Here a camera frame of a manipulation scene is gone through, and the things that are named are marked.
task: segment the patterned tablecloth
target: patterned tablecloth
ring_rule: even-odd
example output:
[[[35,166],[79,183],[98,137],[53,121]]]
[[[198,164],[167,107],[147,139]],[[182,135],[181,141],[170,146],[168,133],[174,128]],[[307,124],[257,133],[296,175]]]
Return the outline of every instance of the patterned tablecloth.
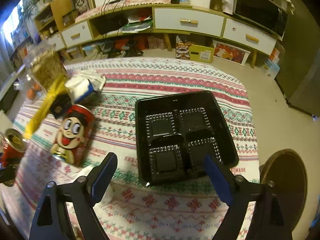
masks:
[[[157,187],[140,184],[134,105],[140,98],[211,90],[240,159],[231,171],[258,182],[257,139],[241,82],[210,65],[166,58],[97,60],[66,68],[71,74],[95,69],[107,78],[101,101],[93,109],[97,129],[91,136],[84,166],[99,165],[108,152],[117,154],[118,168],[111,182],[113,199],[108,205],[94,208],[110,239],[211,239],[228,207],[220,202],[207,177]],[[14,122],[15,128],[24,132],[40,104],[41,101],[25,102]],[[60,122],[51,114],[43,120],[28,142],[14,186],[1,184],[7,210],[25,238],[29,236],[35,208],[47,182],[67,183],[81,170],[49,153]],[[254,203],[249,203],[238,239],[247,234],[253,208]],[[69,215],[76,226],[72,208]]]

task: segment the cartoon eye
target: cartoon eye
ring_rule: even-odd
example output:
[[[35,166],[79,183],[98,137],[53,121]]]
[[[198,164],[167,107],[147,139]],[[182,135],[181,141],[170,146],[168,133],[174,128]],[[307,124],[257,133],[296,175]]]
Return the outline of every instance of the cartoon eye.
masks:
[[[65,129],[65,130],[68,130],[68,129],[70,128],[70,126],[71,126],[71,123],[72,123],[71,120],[68,119],[67,122],[66,122],[66,124],[64,125],[64,129]]]
[[[80,132],[81,125],[79,123],[75,123],[72,127],[72,133],[78,134]]]

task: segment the brown stool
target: brown stool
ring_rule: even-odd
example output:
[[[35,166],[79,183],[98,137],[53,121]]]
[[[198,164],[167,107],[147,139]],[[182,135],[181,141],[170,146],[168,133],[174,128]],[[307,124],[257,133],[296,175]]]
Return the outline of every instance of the brown stool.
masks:
[[[302,215],[308,191],[307,171],[292,149],[274,153],[260,166],[260,183],[274,182],[284,220],[294,230]]]

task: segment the white drawer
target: white drawer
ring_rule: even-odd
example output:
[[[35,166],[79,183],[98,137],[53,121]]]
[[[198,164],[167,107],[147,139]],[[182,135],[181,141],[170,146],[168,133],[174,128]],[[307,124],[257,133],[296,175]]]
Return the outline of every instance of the white drawer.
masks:
[[[62,36],[67,47],[92,40],[88,22],[79,23],[65,31],[62,31]]]
[[[65,47],[61,35],[60,33],[58,33],[57,35],[54,35],[53,37],[48,39],[48,43],[54,46],[54,49],[56,51],[63,49]]]
[[[186,9],[155,8],[155,28],[184,30],[220,36],[223,17]]]
[[[223,38],[247,45],[268,55],[276,44],[276,39],[262,31],[231,19],[226,21]]]

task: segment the metal bolt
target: metal bolt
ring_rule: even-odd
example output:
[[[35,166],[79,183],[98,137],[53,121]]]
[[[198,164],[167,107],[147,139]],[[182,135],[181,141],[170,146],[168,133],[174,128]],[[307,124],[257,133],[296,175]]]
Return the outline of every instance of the metal bolt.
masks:
[[[272,180],[269,180],[269,181],[267,182],[267,184],[268,184],[270,187],[274,187],[274,186],[275,186],[275,183],[274,183],[274,181],[272,181]]]
[[[54,181],[50,181],[48,184],[47,184],[47,187],[53,187],[54,186]]]
[[[77,181],[81,183],[81,182],[84,182],[85,179],[86,179],[86,176],[80,176],[80,177],[77,179]]]
[[[241,175],[236,175],[236,181],[242,182],[242,181],[244,181],[244,177]]]

